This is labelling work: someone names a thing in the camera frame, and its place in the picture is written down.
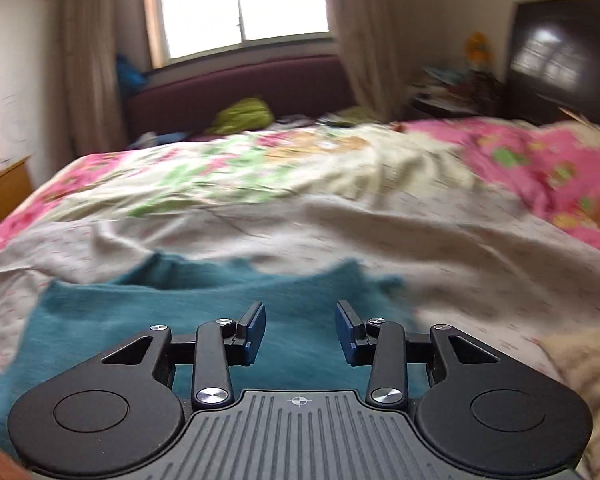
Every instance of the teal cloth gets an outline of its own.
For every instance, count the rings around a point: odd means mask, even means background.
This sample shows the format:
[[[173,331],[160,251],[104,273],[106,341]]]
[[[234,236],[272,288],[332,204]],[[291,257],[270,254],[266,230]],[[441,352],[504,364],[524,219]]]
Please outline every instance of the teal cloth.
[[[194,333],[218,317],[239,319],[253,301],[265,304],[267,327],[255,364],[230,369],[236,395],[245,388],[356,388],[363,394],[370,367],[347,365],[334,326],[336,302],[348,300],[363,318],[385,317],[409,328],[408,311],[387,296],[400,284],[398,278],[369,279],[355,261],[312,276],[284,276],[260,273],[245,260],[200,263],[161,253],[108,283],[54,281],[0,376],[0,446],[13,454],[7,416],[30,388],[153,324],[169,325],[175,335]],[[190,382],[191,366],[178,366],[174,393],[189,397]]]

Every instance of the purple headboard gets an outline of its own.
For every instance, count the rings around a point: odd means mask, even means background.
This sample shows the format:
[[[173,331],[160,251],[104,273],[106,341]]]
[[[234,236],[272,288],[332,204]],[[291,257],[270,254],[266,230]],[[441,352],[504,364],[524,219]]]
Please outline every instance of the purple headboard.
[[[337,56],[278,59],[150,88],[126,103],[128,132],[201,134],[216,114],[245,97],[260,97],[276,117],[319,117],[355,104]]]

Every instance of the wooden cabinet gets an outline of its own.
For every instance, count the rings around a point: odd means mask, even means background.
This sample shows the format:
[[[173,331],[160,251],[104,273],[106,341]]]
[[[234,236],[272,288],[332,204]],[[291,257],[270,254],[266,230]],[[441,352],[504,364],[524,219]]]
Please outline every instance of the wooden cabinet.
[[[0,170],[0,222],[32,193],[26,161],[22,158]]]

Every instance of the crosshair symbol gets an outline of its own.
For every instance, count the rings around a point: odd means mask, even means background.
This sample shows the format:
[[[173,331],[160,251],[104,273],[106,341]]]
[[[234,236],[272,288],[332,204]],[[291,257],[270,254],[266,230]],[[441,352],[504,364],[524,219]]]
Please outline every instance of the crosshair symbol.
[[[304,406],[306,403],[311,402],[311,399],[307,399],[306,397],[303,397],[302,395],[298,395],[297,397],[294,397],[293,399],[289,399],[287,402],[292,402],[296,406]]]

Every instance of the window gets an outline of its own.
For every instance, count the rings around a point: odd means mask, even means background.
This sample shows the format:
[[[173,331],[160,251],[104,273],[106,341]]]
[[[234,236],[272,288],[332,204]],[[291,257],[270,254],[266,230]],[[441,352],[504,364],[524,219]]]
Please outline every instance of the window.
[[[325,0],[145,0],[152,59],[328,37]]]

